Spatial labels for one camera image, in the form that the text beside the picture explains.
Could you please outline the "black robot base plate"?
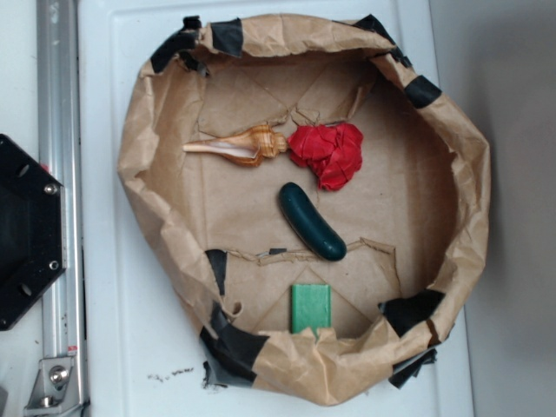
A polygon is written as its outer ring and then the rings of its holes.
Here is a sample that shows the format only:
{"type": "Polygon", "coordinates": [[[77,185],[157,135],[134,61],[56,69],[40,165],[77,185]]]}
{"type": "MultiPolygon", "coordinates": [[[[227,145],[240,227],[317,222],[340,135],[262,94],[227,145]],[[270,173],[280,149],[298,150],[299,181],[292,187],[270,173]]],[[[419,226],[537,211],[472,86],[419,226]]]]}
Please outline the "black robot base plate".
{"type": "Polygon", "coordinates": [[[65,270],[63,185],[1,135],[1,329],[8,331],[65,270]]]}

